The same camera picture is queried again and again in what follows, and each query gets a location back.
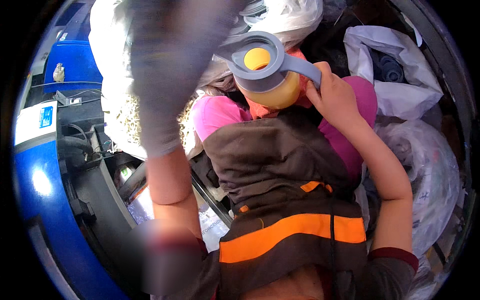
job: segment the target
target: black hose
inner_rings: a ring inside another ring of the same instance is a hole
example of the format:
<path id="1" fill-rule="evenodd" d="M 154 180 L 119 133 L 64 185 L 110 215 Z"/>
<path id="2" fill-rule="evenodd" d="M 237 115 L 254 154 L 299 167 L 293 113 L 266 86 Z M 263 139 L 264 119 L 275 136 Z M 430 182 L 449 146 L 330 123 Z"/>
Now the black hose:
<path id="1" fill-rule="evenodd" d="M 63 144 L 68 147 L 75 147 L 81 149 L 84 153 L 93 153 L 92 146 L 82 139 L 73 136 L 63 137 Z"/>
<path id="2" fill-rule="evenodd" d="M 82 130 L 82 128 L 80 128 L 79 126 L 75 125 L 75 124 L 71 124 L 71 123 L 68 123 L 67 124 L 68 127 L 72 127 L 72 128 L 75 128 L 76 130 L 80 131 L 80 133 L 84 136 L 85 140 L 90 143 L 90 141 L 87 139 L 87 135 L 85 134 L 85 132 Z"/>
<path id="3" fill-rule="evenodd" d="M 141 163 L 138 168 L 133 172 L 133 174 L 128 177 L 125 183 L 119 188 L 120 198 L 124 201 L 127 201 L 133 191 L 138 188 L 138 186 L 146 178 L 145 162 Z"/>

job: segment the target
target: hand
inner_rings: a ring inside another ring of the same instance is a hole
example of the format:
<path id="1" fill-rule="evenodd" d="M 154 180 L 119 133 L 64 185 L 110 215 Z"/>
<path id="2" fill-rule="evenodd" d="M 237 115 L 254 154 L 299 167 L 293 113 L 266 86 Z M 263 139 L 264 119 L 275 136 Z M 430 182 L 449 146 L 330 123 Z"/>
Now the hand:
<path id="1" fill-rule="evenodd" d="M 307 83 L 306 95 L 318 112 L 340 132 L 352 126 L 362 116 L 352 87 L 332 73 L 326 61 L 313 64 L 322 72 L 320 93 L 313 82 Z"/>

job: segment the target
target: sticker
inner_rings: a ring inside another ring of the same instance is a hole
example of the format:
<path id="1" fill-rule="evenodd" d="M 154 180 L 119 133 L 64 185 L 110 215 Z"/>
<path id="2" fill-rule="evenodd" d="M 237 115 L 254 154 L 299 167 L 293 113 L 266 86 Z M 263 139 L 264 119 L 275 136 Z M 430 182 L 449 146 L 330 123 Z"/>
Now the sticker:
<path id="1" fill-rule="evenodd" d="M 59 39 L 59 41 L 64 41 L 67 37 L 67 34 L 68 34 L 68 32 L 63 33 L 63 35 L 61 35 L 61 38 Z"/>
<path id="2" fill-rule="evenodd" d="M 40 110 L 39 128 L 44 128 L 52 124 L 53 106 L 42 108 Z"/>

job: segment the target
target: jug handle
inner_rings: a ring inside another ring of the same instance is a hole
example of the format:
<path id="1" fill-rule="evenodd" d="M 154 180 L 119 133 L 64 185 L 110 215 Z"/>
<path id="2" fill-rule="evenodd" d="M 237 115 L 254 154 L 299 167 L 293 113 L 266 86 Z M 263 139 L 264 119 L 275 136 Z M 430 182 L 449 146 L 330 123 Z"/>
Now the jug handle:
<path id="1" fill-rule="evenodd" d="M 317 67 L 309 63 L 306 60 L 300 59 L 298 57 L 291 56 L 285 53 L 283 58 L 283 63 L 278 69 L 280 72 L 283 71 L 292 71 L 295 73 L 302 74 L 303 76 L 310 78 L 315 85 L 317 90 L 320 89 L 320 82 L 322 81 L 322 72 L 320 72 Z"/>

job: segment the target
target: reflective stripe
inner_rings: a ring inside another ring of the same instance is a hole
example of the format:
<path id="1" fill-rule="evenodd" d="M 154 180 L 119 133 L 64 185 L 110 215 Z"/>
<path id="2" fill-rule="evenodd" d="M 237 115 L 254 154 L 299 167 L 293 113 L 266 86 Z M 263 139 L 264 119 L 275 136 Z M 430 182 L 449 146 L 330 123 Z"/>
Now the reflective stripe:
<path id="1" fill-rule="evenodd" d="M 267 253 L 281 240 L 296 233 L 313 234 L 329 239 L 330 215 L 293 215 L 266 228 L 220 242 L 220 262 L 231 264 L 257 258 Z M 335 216 L 335 240 L 347 243 L 366 241 L 363 219 Z"/>

